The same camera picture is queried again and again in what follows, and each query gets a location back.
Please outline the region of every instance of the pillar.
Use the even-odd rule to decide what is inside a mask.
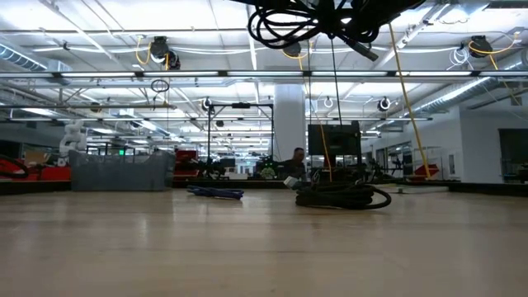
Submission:
[[[274,101],[274,159],[291,159],[295,148],[306,151],[304,87],[301,84],[276,84]]]

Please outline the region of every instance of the coiled black cable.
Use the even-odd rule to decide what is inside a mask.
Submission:
[[[372,204],[375,193],[385,201]],[[389,193],[365,184],[330,184],[297,191],[295,204],[308,207],[336,207],[347,210],[376,210],[390,205]]]
[[[22,179],[22,178],[27,178],[30,175],[29,169],[27,169],[26,165],[18,162],[14,158],[9,158],[8,156],[0,155],[0,160],[7,161],[7,162],[19,167],[22,170],[22,173],[13,173],[13,172],[0,171],[0,177],[9,177],[9,178],[14,178],[14,179]]]
[[[376,60],[378,56],[370,52],[370,48],[359,43],[369,44],[380,33],[380,27],[402,11],[415,8],[425,0],[351,0],[351,7],[344,8],[350,0],[341,0],[335,7],[333,0],[319,0],[317,6],[308,7],[304,0],[255,0],[255,12],[249,17],[247,30],[251,37],[270,49],[282,50],[310,39],[319,33],[343,40],[359,54]],[[300,17],[306,21],[273,21],[278,15]],[[277,29],[294,27],[291,31],[281,34]],[[272,37],[262,36],[266,29]]]

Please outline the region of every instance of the black monitor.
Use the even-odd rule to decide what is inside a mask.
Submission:
[[[357,121],[351,125],[308,125],[308,151],[310,155],[324,156],[326,144],[329,156],[361,155],[361,131]]]
[[[236,159],[234,159],[234,158],[221,158],[220,159],[220,166],[222,166],[224,168],[237,167]]]

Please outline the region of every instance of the man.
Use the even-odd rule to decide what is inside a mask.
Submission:
[[[280,170],[280,178],[295,177],[303,181],[306,179],[304,150],[302,148],[296,148],[294,150],[294,157],[291,160],[280,163],[279,166],[282,167],[282,170]]]

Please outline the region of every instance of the gray bin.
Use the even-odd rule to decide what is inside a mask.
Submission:
[[[165,191],[172,188],[174,154],[97,156],[69,152],[73,191]]]

